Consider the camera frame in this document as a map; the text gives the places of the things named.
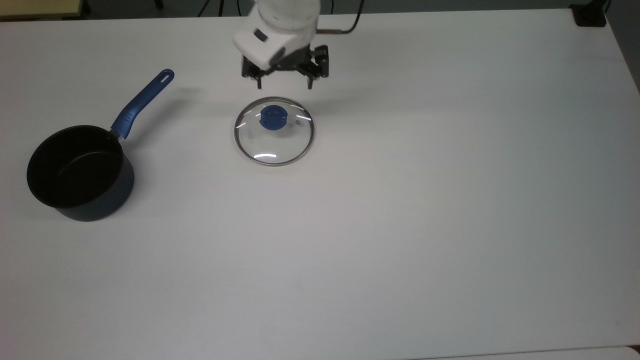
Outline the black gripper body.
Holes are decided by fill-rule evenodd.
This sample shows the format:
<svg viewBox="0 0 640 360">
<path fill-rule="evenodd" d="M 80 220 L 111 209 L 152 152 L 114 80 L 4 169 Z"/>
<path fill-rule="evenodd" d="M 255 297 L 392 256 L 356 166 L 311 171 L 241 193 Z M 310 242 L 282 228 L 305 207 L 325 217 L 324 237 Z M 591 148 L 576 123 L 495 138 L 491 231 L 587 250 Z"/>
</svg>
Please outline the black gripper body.
<svg viewBox="0 0 640 360">
<path fill-rule="evenodd" d="M 307 77 L 309 82 L 319 78 L 327 78 L 330 75 L 329 46 L 320 45 L 311 48 L 308 45 L 300 48 L 290 55 L 282 57 L 275 64 L 270 64 L 266 70 L 253 64 L 247 57 L 242 58 L 241 75 L 243 78 L 251 78 L 260 82 L 262 77 L 274 72 L 298 72 Z"/>
</svg>

